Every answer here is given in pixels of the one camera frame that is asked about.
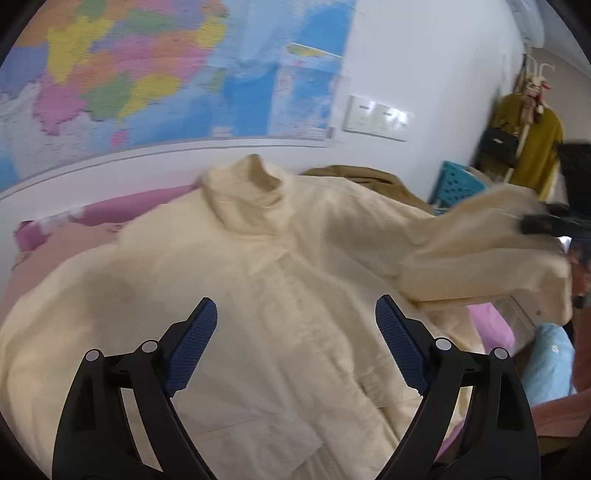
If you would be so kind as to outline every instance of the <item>light switch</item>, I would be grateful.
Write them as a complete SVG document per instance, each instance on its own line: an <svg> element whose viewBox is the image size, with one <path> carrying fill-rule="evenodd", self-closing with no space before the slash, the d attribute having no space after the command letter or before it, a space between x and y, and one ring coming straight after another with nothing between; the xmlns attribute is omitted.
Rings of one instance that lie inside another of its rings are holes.
<svg viewBox="0 0 591 480"><path fill-rule="evenodd" d="M374 128L374 110L377 103L363 97L351 96L345 130L370 134Z"/></svg>
<svg viewBox="0 0 591 480"><path fill-rule="evenodd" d="M364 97L351 96L344 130L406 141L414 115Z"/></svg>
<svg viewBox="0 0 591 480"><path fill-rule="evenodd" d="M388 105L377 105L371 134L406 141L413 115Z"/></svg>

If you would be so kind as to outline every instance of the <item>map poster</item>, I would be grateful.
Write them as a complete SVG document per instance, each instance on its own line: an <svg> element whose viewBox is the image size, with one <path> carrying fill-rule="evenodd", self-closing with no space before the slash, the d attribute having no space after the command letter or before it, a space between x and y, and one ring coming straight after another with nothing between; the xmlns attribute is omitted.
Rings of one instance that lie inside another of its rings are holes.
<svg viewBox="0 0 591 480"><path fill-rule="evenodd" d="M47 0L0 67L0 190L155 144L327 138L355 0Z"/></svg>

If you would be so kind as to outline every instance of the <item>pink fabric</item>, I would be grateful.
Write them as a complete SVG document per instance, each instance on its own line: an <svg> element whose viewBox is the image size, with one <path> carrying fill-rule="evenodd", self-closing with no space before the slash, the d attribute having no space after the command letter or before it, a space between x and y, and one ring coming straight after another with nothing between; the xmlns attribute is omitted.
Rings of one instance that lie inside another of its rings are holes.
<svg viewBox="0 0 591 480"><path fill-rule="evenodd" d="M20 224L14 232L14 238L21 252L31 252L47 242L47 239L57 228L68 223L96 226L102 223L129 222L158 205L185 195L194 188L195 186L187 185L173 189L136 193L93 203L81 209L64 212L43 220L35 222L28 220Z"/></svg>
<svg viewBox="0 0 591 480"><path fill-rule="evenodd" d="M70 223L55 231L34 252L21 254L0 301L0 325L17 300L38 286L62 262L91 248L114 242L120 227L112 223L94 227Z"/></svg>
<svg viewBox="0 0 591 480"><path fill-rule="evenodd" d="M484 351L486 353L490 353L493 348L498 346L503 347L509 353L513 351L515 348L515 334L501 314L497 312L492 303L470 305L468 311L470 311L472 322L482 339ZM437 458L443 455L449 446L457 439L463 427L464 422L456 425L452 434L443 440Z"/></svg>

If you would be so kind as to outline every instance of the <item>white wall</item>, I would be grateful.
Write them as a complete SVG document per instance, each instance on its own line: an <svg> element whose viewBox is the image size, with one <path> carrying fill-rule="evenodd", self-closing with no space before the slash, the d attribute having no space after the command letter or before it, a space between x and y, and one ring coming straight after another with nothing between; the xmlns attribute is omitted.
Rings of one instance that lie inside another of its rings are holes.
<svg viewBox="0 0 591 480"><path fill-rule="evenodd" d="M556 65L556 71L544 69L552 89L544 100L564 125L565 140L591 141L591 78L547 50L535 48L538 63Z"/></svg>
<svg viewBox="0 0 591 480"><path fill-rule="evenodd" d="M591 63L566 23L547 0L538 0L544 21L544 50L552 52L591 78Z"/></svg>
<svg viewBox="0 0 591 480"><path fill-rule="evenodd" d="M293 172L328 164L390 171L427 198L443 160L468 164L493 101L521 64L505 0L358 0L343 74L351 93L416 115L408 142L339 131L331 148L197 150L134 157L38 183L0 200L0 291L22 220L155 187L191 182L216 163L260 153Z"/></svg>

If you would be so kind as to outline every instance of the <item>clothing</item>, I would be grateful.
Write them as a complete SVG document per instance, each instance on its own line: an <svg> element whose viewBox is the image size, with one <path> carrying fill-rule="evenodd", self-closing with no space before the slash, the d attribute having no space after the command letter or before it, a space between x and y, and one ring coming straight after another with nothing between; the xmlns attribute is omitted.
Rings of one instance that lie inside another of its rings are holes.
<svg viewBox="0 0 591 480"><path fill-rule="evenodd" d="M311 168L302 175L309 177L343 177L359 183L364 187L381 193L406 205L420 208L424 212L433 214L433 208L413 195L396 175L368 167L352 167L349 165L331 165L330 167Z"/></svg>
<svg viewBox="0 0 591 480"><path fill-rule="evenodd" d="M507 95L497 106L491 126L521 135L525 127L521 119L521 108L521 95ZM559 168L556 144L563 139L564 129L560 118L552 109L545 108L541 121L531 125L510 183L531 188L538 193L541 200L546 200ZM484 172L491 171L503 177L507 172L507 167L491 158L484 158L481 164Z"/></svg>
<svg viewBox="0 0 591 480"><path fill-rule="evenodd" d="M116 245L68 260L14 306L0 329L0 409L50 473L85 352L133 351L208 296L218 327L173 403L216 476L374 480L421 401L379 333L377 299L392 295L434 337L468 351L483 351L462 306L477 299L529 291L563 323L570 271L560 244L516 228L540 211L532 192L512 186L433 217L257 155L210 170L202 189L134 220ZM136 411L129 422L141 431Z"/></svg>

